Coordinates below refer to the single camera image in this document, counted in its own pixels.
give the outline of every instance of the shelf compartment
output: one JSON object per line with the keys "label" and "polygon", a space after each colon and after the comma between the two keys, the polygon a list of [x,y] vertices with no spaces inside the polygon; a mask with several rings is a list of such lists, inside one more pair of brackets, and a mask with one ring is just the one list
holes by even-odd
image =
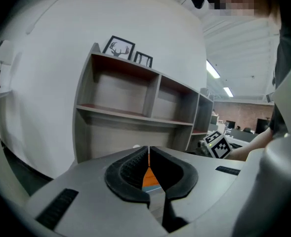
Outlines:
{"label": "shelf compartment", "polygon": [[190,136],[186,151],[193,151],[198,147],[198,142],[205,138],[205,134]]}
{"label": "shelf compartment", "polygon": [[208,132],[201,132],[197,130],[193,130],[191,135],[206,135]]}
{"label": "shelf compartment", "polygon": [[192,123],[185,123],[185,122],[180,122],[176,120],[148,118],[139,113],[122,111],[122,110],[118,110],[114,108],[107,108],[107,107],[102,107],[102,106],[97,106],[97,105],[92,105],[92,104],[77,105],[77,109],[84,111],[84,113],[81,112],[81,115],[86,120],[89,120],[89,117],[93,116],[94,113],[99,113],[99,114],[104,114],[104,115],[109,115],[109,116],[137,119],[137,120],[143,120],[143,121],[149,121],[149,122],[166,123],[166,124],[173,124],[173,125],[186,125],[186,126],[193,125]]}
{"label": "shelf compartment", "polygon": [[176,129],[171,149],[184,152],[191,137],[191,130],[192,126],[182,126]]}
{"label": "shelf compartment", "polygon": [[92,54],[83,75],[77,104],[115,108],[150,117],[160,78],[158,73],[130,61]]}
{"label": "shelf compartment", "polygon": [[152,117],[193,123],[198,96],[192,89],[162,76]]}
{"label": "shelf compartment", "polygon": [[194,124],[194,130],[199,132],[208,132],[210,125],[213,102],[203,95],[199,96],[197,115]]}
{"label": "shelf compartment", "polygon": [[127,119],[77,109],[76,155],[78,163],[140,146],[172,148],[183,126]]}

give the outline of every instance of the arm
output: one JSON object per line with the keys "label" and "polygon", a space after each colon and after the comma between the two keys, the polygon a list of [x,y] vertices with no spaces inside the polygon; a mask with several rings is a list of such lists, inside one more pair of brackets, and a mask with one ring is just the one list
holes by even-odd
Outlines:
{"label": "arm", "polygon": [[233,150],[233,152],[227,157],[230,160],[243,160],[245,161],[250,151],[265,148],[269,142],[273,140],[273,131],[267,128],[266,131],[257,135],[247,146]]}

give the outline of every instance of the ceiling light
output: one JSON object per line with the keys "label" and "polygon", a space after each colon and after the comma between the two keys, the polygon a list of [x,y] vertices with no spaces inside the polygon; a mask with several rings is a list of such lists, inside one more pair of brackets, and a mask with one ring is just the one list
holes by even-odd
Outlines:
{"label": "ceiling light", "polygon": [[223,89],[225,90],[225,92],[228,94],[229,97],[233,97],[233,94],[232,94],[230,88],[224,87]]}
{"label": "ceiling light", "polygon": [[213,78],[215,78],[215,79],[220,78],[220,75],[219,75],[218,72],[214,69],[214,67],[209,63],[208,60],[207,60],[207,70],[208,70],[208,72],[213,76]]}

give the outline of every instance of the black rubber pad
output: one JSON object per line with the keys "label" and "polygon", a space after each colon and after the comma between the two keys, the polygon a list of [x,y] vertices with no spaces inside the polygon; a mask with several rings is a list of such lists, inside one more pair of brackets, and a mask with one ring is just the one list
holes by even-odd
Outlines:
{"label": "black rubber pad", "polygon": [[150,205],[150,196],[142,191],[143,178],[148,169],[148,147],[111,164],[105,173],[109,189],[124,201]]}
{"label": "black rubber pad", "polygon": [[151,170],[168,200],[186,197],[198,180],[196,169],[187,162],[150,147]]}
{"label": "black rubber pad", "polygon": [[186,197],[198,180],[196,169],[187,162],[175,158],[156,147],[150,147],[151,169],[165,191],[162,226],[173,232],[188,224],[175,215],[171,201]]}
{"label": "black rubber pad", "polygon": [[238,169],[228,168],[228,167],[224,167],[224,166],[219,166],[215,170],[218,170],[218,171],[221,171],[224,173],[228,173],[231,175],[236,175],[236,176],[239,175],[239,173],[240,173],[240,170],[238,170]]}
{"label": "black rubber pad", "polygon": [[64,189],[52,203],[36,218],[45,227],[54,230],[66,210],[76,198],[78,192],[71,189]]}

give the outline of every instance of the brick wall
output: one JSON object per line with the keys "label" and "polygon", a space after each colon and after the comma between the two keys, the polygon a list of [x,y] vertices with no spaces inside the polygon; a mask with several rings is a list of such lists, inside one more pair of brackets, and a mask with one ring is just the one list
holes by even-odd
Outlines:
{"label": "brick wall", "polygon": [[255,131],[257,119],[271,118],[273,114],[273,106],[271,105],[215,102],[213,108],[215,113],[219,114],[220,120],[235,121],[235,127],[239,125],[241,130],[250,127],[251,130]]}

